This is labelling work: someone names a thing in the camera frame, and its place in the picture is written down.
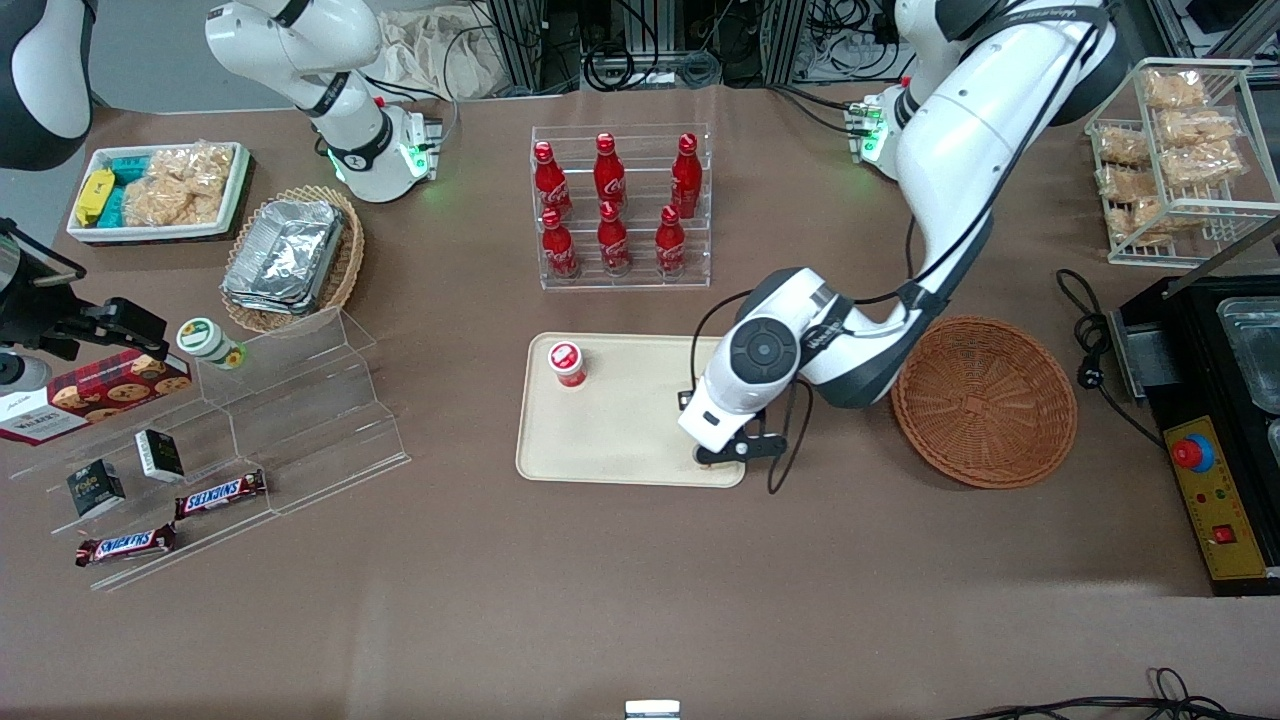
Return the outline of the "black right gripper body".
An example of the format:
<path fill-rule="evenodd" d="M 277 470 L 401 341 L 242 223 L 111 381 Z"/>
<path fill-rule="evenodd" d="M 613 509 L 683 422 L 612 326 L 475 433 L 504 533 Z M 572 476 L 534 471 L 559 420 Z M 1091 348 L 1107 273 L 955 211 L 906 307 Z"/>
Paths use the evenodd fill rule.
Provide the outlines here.
<path fill-rule="evenodd" d="M 3 346 L 46 354 L 77 354 L 79 343 L 110 346 L 116 338 L 99 327 L 88 304 L 70 284 L 87 270 L 31 238 L 17 223 L 1 228 Z"/>

